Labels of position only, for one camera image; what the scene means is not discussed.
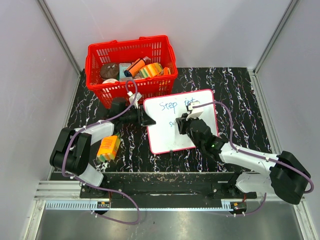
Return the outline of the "pink framed whiteboard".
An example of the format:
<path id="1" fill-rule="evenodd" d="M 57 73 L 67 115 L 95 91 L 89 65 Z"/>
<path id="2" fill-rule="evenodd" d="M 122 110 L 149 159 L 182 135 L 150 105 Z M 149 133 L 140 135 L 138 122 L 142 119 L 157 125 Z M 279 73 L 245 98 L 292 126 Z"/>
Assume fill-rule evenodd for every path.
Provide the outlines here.
<path id="1" fill-rule="evenodd" d="M 147 98 L 143 102 L 145 112 L 156 124 L 147 127 L 150 150 L 153 154 L 192 149 L 190 138 L 180 134 L 176 119 L 187 112 L 187 105 L 199 102 L 201 105 L 214 101 L 213 91 L 197 91 Z"/>

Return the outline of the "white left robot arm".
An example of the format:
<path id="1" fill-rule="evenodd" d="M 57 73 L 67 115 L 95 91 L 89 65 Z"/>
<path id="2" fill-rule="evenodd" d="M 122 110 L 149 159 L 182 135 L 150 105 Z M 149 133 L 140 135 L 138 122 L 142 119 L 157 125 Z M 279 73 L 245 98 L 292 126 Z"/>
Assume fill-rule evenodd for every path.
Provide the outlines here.
<path id="1" fill-rule="evenodd" d="M 96 197 L 103 198 L 109 189 L 103 182 L 104 175 L 89 163 L 91 145 L 117 134 L 123 124 L 147 127 L 155 125 L 156 121 L 146 113 L 141 104 L 128 107 L 123 97 L 117 97 L 106 110 L 105 118 L 92 127 L 85 127 L 82 132 L 79 132 L 80 128 L 68 127 L 60 131 L 49 159 L 50 165 L 61 170 L 65 163 L 66 172 L 90 184 L 91 192 Z"/>

